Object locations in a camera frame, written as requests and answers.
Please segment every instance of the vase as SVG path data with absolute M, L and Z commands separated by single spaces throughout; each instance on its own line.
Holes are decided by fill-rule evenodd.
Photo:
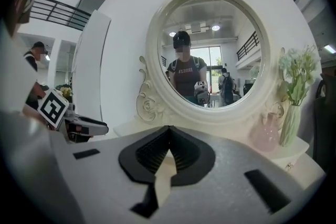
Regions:
M 266 124 L 260 123 L 259 126 L 251 133 L 253 146 L 264 152 L 273 151 L 279 144 L 279 133 L 277 116 L 275 113 L 267 114 Z
M 290 146 L 298 134 L 301 111 L 298 105 L 290 105 L 282 126 L 280 145 Z

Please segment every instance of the pink vase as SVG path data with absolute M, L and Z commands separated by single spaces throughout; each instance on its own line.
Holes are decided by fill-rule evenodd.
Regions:
M 279 144 L 278 124 L 275 113 L 268 113 L 265 125 L 260 123 L 251 133 L 253 146 L 264 152 L 270 152 Z

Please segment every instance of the backpack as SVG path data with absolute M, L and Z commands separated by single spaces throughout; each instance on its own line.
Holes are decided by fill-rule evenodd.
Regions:
M 225 77 L 222 82 L 222 97 L 224 98 L 224 101 L 226 105 L 233 103 L 233 81 L 230 77 Z
M 195 66 L 196 66 L 196 68 L 197 68 L 197 70 L 199 71 L 200 70 L 200 59 L 198 58 L 198 57 L 194 57 L 194 56 L 192 56 L 193 57 L 193 60 L 194 60 L 194 63 L 195 63 Z M 175 72 L 175 70 L 176 70 L 176 66 L 177 66 L 177 59 L 175 60 L 175 61 L 173 61 L 172 62 L 172 69 L 173 69 L 173 72 Z

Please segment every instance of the black cap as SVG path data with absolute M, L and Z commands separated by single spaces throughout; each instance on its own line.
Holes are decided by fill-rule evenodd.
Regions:
M 186 31 L 178 31 L 173 37 L 174 49 L 180 46 L 189 46 L 190 44 L 190 36 Z
M 32 49 L 35 49 L 35 48 L 43 48 L 44 54 L 45 55 L 48 54 L 48 52 L 46 51 L 46 47 L 44 46 L 44 44 L 41 41 L 38 41 L 33 45 Z

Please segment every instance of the man with backpack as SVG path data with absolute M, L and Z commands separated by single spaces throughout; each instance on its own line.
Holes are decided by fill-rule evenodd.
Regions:
M 233 103 L 234 82 L 226 68 L 222 68 L 222 75 L 218 78 L 219 107 Z

